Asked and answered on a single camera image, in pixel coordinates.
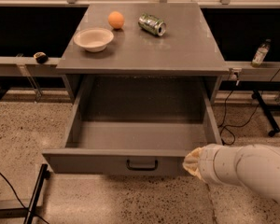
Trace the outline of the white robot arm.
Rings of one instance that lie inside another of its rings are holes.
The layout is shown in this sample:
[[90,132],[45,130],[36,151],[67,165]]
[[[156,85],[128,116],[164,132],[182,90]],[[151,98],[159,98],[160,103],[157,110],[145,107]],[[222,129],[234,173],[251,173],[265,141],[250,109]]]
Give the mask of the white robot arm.
[[243,186],[280,205],[280,147],[211,144],[192,150],[183,168],[207,184]]

